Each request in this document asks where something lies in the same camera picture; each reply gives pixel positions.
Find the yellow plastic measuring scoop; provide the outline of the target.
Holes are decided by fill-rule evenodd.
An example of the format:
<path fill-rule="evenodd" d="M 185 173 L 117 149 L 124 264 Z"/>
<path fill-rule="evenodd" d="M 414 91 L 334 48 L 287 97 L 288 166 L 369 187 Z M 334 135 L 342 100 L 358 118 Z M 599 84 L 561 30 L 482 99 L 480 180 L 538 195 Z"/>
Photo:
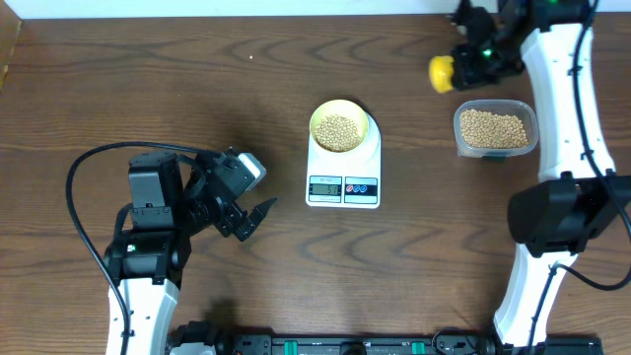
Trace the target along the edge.
<path fill-rule="evenodd" d="M 454 59 L 449 55 L 433 57 L 429 62 L 429 78 L 432 87 L 439 94 L 451 91 L 454 86 L 452 78 L 455 73 Z"/>

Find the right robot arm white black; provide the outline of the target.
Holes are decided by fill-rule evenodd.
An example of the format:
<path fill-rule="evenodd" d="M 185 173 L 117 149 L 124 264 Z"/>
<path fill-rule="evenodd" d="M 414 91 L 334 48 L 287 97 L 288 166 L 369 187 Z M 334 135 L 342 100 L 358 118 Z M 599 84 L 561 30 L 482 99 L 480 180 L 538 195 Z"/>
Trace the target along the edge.
<path fill-rule="evenodd" d="M 514 194 L 507 219 L 516 256 L 482 354 L 577 354 L 590 343 L 554 342 L 547 320 L 565 276 L 615 218 L 629 221 L 630 179 L 620 175 L 600 128 L 592 74 L 597 2 L 502 1 L 498 14 L 468 1 L 453 25 L 451 88 L 464 91 L 527 73 L 540 148 L 538 182 Z"/>

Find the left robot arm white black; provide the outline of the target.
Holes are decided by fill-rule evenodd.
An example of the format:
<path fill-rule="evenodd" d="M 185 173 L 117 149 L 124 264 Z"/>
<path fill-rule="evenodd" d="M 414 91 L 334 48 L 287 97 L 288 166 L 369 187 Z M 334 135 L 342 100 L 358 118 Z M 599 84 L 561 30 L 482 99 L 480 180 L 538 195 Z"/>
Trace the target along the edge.
<path fill-rule="evenodd" d="M 244 211 L 237 200 L 265 175 L 253 154 L 232 149 L 195 158 L 154 151 L 130 160 L 132 201 L 118 212 L 105 251 L 114 284 L 107 353 L 232 353 L 232 336 L 202 322 L 180 327 L 173 345 L 168 333 L 191 237 L 215 227 L 225 238 L 248 239 L 275 201 Z"/>

